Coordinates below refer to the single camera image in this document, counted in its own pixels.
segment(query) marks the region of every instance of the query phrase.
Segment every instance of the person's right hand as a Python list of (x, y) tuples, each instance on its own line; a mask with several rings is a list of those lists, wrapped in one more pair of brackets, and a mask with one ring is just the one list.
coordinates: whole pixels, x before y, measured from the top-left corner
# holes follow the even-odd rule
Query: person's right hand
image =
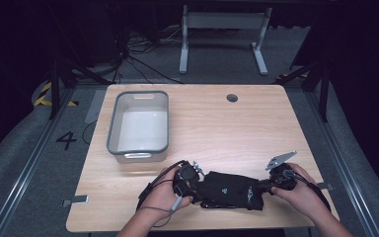
[[(316, 185), (315, 180), (299, 165), (287, 163), (293, 171), (303, 176), (307, 181)], [(325, 205), (319, 199), (315, 192), (313, 192), (306, 184), (301, 181), (297, 182), (296, 187), (292, 191), (286, 191), (276, 187), (272, 187), (271, 191), (278, 197), (286, 199), (298, 211), (312, 217), (317, 213), (318, 208), (324, 208)]]

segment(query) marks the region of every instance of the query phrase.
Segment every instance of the table surface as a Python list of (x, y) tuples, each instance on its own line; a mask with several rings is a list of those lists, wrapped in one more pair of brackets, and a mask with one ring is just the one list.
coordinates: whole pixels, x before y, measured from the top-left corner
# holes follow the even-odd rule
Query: table surface
[[(107, 149), (116, 96), (123, 91), (163, 90), (169, 95), (170, 144), (163, 162), (119, 164)], [(226, 97), (234, 94), (236, 103)], [(196, 161), (205, 173), (217, 171), (259, 180), (269, 177), (272, 156), (296, 150), (300, 164), (317, 183), (322, 176), (281, 86), (277, 85), (113, 85), (104, 99), (76, 196), (67, 219), (72, 232), (120, 230), (133, 215), (138, 196), (162, 168)], [(327, 190), (323, 190), (338, 217)], [(264, 210), (202, 209), (197, 203), (176, 212), (158, 230), (278, 228), (312, 226), (284, 199), (263, 194)]]

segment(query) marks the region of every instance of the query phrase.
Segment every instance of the gray floor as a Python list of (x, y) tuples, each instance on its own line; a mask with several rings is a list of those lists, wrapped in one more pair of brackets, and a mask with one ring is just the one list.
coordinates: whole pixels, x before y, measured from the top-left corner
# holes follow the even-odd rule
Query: gray floor
[[(171, 78), (186, 84), (269, 84), (275, 77), (289, 72), (288, 68), (308, 29), (269, 29), (265, 35), (263, 55), (268, 69), (261, 76), (257, 68), (250, 42), (257, 33), (240, 31), (228, 36), (222, 32), (192, 32), (189, 39), (188, 73), (179, 74), (181, 45), (172, 41), (159, 48), (134, 57), (156, 68)], [(152, 83), (173, 83), (151, 69), (133, 63)], [(120, 83), (148, 83), (142, 74), (128, 62), (119, 68), (115, 80)], [(331, 87), (328, 104), (328, 123), (322, 123), (316, 115), (319, 88), (309, 94), (300, 89), (302, 79), (285, 86), (290, 102), (309, 142), (322, 175), (334, 186), (331, 196), (341, 217), (342, 224), (354, 236), (379, 236), (379, 180), (373, 173), (345, 120), (337, 96)], [(49, 121), (50, 107), (37, 106), (21, 121), (0, 144), (0, 236), (86, 236), (87, 233), (70, 233), (65, 222), (68, 207), (61, 207), (64, 199), (75, 193), (81, 169), (92, 138), (98, 98), (107, 87), (91, 80), (81, 80), (74, 91), (62, 88), (68, 101), (79, 106), (65, 107), (55, 121)], [(64, 142), (57, 139), (72, 132), (75, 142), (65, 150)], [(38, 159), (30, 168), (30, 179), (25, 179), (24, 189), (16, 183), (31, 164), (33, 155)], [(353, 201), (353, 189), (340, 175), (342, 160), (360, 191), (362, 202)], [(9, 199), (11, 191), (20, 191), (18, 198)], [(10, 203), (13, 208), (2, 208)], [(319, 236), (312, 228), (313, 236)], [(285, 229), (286, 236), (308, 236), (306, 228)], [(114, 236), (114, 233), (93, 233), (92, 236)]]

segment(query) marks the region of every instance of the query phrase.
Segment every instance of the person's left hand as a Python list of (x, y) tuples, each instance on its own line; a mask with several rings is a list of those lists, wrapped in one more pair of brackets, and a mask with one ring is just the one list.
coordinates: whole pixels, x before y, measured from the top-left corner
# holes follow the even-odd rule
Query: person's left hand
[[(171, 215), (171, 212), (153, 209), (150, 207), (156, 207), (164, 210), (171, 210), (172, 205), (177, 200), (177, 195), (175, 195), (172, 188), (172, 182), (174, 180), (175, 173), (180, 169), (180, 167), (175, 167), (170, 172), (168, 172), (164, 177), (162, 177), (156, 184), (155, 188), (152, 190), (150, 195), (146, 200), (141, 204), (141, 207), (138, 211), (146, 211), (147, 214), (151, 215), (151, 218), (156, 220), (155, 222), (164, 219)], [(177, 210), (190, 205), (192, 202), (192, 197), (184, 197), (178, 206)]]

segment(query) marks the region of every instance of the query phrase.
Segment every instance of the small hole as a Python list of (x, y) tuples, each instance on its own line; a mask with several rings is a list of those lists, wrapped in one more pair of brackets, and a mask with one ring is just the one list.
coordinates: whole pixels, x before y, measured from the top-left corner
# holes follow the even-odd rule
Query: small hole
[(236, 96), (236, 95), (234, 95), (234, 94), (229, 94), (229, 95), (227, 95), (227, 100), (229, 101), (229, 102), (232, 102), (232, 103), (235, 103), (235, 102), (237, 102), (238, 101), (238, 96)]

